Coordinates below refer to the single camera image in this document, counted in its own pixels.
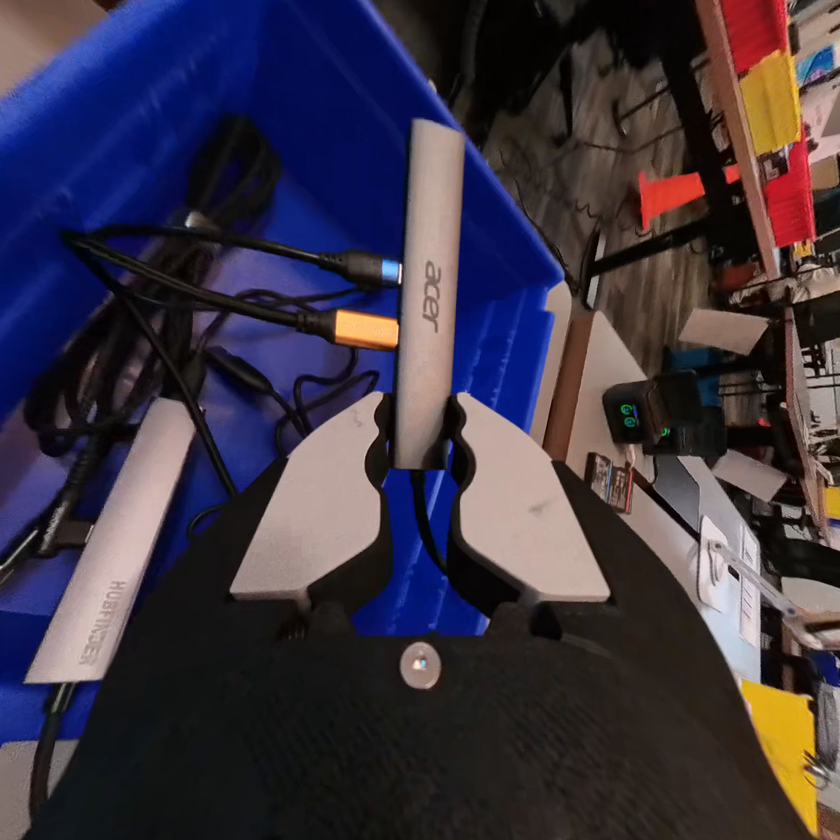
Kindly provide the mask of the silver usb hub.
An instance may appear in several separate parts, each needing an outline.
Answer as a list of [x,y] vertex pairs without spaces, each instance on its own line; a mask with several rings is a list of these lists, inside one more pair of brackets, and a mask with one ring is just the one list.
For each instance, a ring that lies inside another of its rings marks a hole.
[[148,409],[24,678],[100,681],[116,654],[195,436],[186,406]]

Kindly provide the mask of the yellow sheet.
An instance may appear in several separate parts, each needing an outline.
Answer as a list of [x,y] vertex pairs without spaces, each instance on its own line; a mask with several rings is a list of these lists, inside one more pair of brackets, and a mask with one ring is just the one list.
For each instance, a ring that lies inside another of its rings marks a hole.
[[747,679],[740,679],[740,691],[778,782],[817,837],[817,787],[810,772],[816,745],[811,698]]

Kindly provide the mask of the grey usb hub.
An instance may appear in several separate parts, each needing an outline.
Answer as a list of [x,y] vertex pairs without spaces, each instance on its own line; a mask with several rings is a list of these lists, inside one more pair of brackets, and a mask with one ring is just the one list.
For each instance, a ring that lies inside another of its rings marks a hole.
[[465,136],[412,122],[406,190],[392,464],[443,469],[452,393]]

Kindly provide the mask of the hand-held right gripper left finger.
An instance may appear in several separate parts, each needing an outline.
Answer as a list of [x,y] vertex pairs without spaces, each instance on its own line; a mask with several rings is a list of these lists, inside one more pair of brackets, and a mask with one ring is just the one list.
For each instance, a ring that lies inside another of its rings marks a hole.
[[372,392],[289,456],[229,592],[237,601],[333,602],[357,613],[386,588],[393,540],[383,491],[391,397]]

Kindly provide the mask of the small dark packet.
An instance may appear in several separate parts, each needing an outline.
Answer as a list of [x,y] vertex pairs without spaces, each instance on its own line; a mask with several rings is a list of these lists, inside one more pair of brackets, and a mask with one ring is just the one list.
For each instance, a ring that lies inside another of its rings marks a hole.
[[590,452],[585,461],[584,482],[614,512],[623,515],[631,512],[635,481],[630,463],[617,464]]

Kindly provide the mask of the red and yellow banner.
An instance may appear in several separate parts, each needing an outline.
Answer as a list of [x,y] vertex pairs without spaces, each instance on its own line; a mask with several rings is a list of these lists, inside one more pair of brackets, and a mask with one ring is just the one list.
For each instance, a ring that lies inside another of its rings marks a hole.
[[816,238],[809,150],[784,1],[720,1],[731,58],[758,157],[788,151],[787,172],[763,195],[776,246]]

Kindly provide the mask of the black box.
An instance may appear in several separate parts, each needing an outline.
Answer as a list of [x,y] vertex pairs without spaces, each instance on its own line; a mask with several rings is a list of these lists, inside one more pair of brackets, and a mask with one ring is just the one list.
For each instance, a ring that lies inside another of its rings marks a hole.
[[665,409],[666,429],[648,456],[692,456],[718,459],[728,449],[725,416],[720,406],[702,402],[697,372],[672,371],[653,378]]

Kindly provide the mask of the black usb-c cable blue collar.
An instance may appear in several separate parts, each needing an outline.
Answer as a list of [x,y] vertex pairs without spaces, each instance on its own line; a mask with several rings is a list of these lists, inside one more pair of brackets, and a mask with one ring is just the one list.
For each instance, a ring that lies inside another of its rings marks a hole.
[[90,232],[69,229],[62,234],[71,243],[92,242],[95,245],[117,238],[185,238],[204,245],[221,245],[292,259],[325,270],[353,286],[365,289],[396,289],[401,285],[403,277],[403,267],[398,260],[369,251],[349,249],[339,253],[315,253],[213,227],[108,224]]

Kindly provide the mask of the orange traffic cone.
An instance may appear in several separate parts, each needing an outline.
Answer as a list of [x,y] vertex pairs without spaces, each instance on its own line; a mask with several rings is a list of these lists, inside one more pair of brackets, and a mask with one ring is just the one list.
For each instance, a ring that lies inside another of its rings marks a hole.
[[650,180],[641,171],[637,178],[637,189],[641,224],[645,232],[655,217],[687,205],[705,194],[697,172]]

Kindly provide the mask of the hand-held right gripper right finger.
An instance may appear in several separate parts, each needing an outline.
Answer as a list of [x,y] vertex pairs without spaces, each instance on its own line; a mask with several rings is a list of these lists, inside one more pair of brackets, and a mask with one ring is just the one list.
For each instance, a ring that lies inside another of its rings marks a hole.
[[447,575],[483,616],[506,603],[607,603],[612,595],[551,457],[474,396],[450,398]]

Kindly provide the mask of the blue plastic bin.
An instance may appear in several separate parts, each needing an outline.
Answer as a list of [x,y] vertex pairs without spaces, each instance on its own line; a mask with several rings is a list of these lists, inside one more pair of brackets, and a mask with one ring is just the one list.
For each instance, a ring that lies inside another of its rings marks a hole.
[[[183,207],[186,170],[225,114],[246,114],[282,175],[260,231],[314,251],[402,252],[411,121],[455,124],[366,2],[136,2],[2,100],[2,422],[106,295],[63,247],[65,229],[159,224]],[[563,273],[480,153],[466,150],[454,390],[529,431]],[[346,351],[231,318],[219,336],[288,393]],[[208,376],[201,405],[246,488],[275,460],[271,405]],[[26,427],[2,442],[2,547],[49,504],[63,465]],[[371,634],[480,633],[487,620],[416,537],[404,474],[385,483],[395,534],[385,592],[356,614]],[[76,564],[26,563],[2,589],[2,744],[37,739],[47,686],[26,671]]]

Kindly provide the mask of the white card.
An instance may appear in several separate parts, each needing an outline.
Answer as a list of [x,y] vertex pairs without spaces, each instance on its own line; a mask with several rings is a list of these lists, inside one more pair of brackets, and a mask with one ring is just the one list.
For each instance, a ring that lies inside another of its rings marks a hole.
[[715,546],[728,549],[727,537],[707,514],[703,514],[700,517],[697,554],[697,596],[700,604],[709,610],[724,613],[727,606],[728,564]]

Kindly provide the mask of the black charger green display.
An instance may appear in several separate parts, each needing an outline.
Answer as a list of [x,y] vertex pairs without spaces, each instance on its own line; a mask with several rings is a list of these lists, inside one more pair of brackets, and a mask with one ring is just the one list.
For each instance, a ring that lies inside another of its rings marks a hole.
[[602,405],[612,441],[616,445],[655,445],[668,425],[661,396],[654,380],[609,387],[602,395]]

